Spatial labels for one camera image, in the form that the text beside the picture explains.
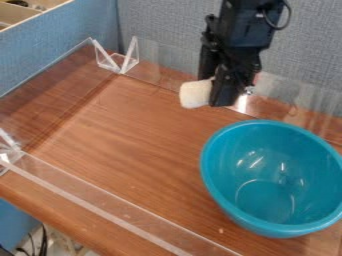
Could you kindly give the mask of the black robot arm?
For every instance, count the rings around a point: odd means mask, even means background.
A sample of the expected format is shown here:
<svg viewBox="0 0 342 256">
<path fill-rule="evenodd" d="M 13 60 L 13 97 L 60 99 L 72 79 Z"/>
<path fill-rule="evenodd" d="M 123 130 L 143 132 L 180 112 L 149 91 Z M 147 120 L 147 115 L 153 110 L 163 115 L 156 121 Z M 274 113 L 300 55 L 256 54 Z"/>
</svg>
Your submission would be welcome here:
<svg viewBox="0 0 342 256">
<path fill-rule="evenodd" d="M 231 106 L 262 71 L 259 54 L 272 41 L 286 0 L 222 0 L 219 16 L 206 16 L 198 79 L 211 79 L 208 105 Z"/>
</svg>

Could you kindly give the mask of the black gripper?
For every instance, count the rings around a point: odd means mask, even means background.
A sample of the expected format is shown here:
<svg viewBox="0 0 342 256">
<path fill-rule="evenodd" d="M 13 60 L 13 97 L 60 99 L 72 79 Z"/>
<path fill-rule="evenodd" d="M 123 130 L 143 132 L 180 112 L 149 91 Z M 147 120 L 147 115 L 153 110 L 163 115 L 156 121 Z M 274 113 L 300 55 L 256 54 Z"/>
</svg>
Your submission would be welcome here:
<svg viewBox="0 0 342 256">
<path fill-rule="evenodd" d="M 211 78 L 210 106 L 232 106 L 262 71 L 260 52 L 279 24 L 284 6 L 222 6 L 219 15 L 206 16 L 198 78 Z"/>
</svg>

